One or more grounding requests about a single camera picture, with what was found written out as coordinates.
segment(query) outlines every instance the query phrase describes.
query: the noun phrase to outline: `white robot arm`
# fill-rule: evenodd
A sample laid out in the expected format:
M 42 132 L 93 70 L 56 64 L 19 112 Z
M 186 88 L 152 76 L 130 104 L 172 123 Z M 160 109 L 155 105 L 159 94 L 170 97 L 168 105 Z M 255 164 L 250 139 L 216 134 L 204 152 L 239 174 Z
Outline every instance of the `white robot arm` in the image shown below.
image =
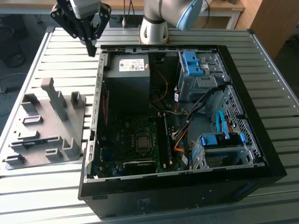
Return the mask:
M 143 44 L 165 44 L 167 22 L 177 29 L 189 30 L 200 13 L 202 0 L 144 0 L 144 16 L 140 28 Z M 93 25 L 95 14 L 100 23 Z M 86 45 L 88 55 L 95 56 L 96 40 L 109 22 L 111 7 L 99 0 L 57 0 L 51 17 L 73 38 Z

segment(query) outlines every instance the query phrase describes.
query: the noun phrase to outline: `white sticker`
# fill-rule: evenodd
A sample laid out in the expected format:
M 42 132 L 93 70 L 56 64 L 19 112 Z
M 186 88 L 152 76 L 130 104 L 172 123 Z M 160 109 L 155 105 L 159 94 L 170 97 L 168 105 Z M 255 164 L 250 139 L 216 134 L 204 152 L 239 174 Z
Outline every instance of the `white sticker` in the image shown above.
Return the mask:
M 185 155 L 182 156 L 182 161 L 184 162 L 184 164 L 186 164 L 186 166 L 188 166 L 188 159 Z
M 209 69 L 209 66 L 207 64 L 201 64 L 200 67 L 201 69 Z
M 177 93 L 174 94 L 174 101 L 178 102 L 178 94 Z
M 35 142 L 26 142 L 24 145 L 35 145 L 36 143 Z
M 144 71 L 143 59 L 120 60 L 120 71 Z

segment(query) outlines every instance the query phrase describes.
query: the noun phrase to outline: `side panel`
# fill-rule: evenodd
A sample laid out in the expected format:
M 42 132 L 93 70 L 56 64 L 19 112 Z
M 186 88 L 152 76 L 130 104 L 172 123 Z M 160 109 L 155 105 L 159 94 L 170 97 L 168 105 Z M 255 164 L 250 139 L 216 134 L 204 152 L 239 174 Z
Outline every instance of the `side panel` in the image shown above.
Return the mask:
M 118 217 L 231 203 L 242 199 L 257 189 L 259 184 L 258 180 L 243 180 L 87 196 L 83 199 L 99 217 Z

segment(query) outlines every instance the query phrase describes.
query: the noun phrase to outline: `connector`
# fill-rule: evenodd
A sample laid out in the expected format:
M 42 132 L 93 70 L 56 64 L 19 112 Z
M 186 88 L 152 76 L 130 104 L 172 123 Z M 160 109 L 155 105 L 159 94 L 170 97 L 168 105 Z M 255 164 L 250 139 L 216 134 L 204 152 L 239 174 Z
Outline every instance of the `connector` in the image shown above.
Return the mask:
M 171 133 L 171 139 L 172 139 L 172 140 L 175 140 L 175 139 L 176 139 L 176 137 L 174 137 L 174 135 L 175 135 L 176 133 L 177 133 L 177 132 L 172 132 L 172 133 Z
M 126 26 L 127 26 L 127 23 L 126 23 L 126 18 L 125 17 L 123 17 L 123 19 L 122 19 L 122 27 L 123 28 L 125 28 Z

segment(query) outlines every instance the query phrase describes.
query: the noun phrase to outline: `aluminum table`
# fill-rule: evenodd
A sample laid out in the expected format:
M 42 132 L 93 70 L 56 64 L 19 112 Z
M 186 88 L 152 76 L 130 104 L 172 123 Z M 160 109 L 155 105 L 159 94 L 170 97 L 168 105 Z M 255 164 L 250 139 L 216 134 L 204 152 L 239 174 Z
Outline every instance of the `aluminum table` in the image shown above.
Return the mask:
M 77 199 L 82 159 L 65 164 L 4 170 L 0 175 L 0 223 L 267 223 L 299 221 L 299 103 L 257 37 L 237 30 L 170 30 L 171 44 L 226 45 L 249 94 L 273 141 L 288 176 L 258 189 L 238 203 L 198 209 L 117 217 L 100 220 Z M 138 44 L 138 30 L 110 28 L 98 40 L 101 44 Z M 63 95 L 80 91 L 86 95 L 82 149 L 89 137 L 94 84 L 98 66 L 88 57 L 85 46 L 61 28 L 48 29 L 31 69 L 0 137 L 1 160 L 9 153 L 7 137 L 23 113 L 24 93 L 46 98 L 41 78 L 53 77 Z

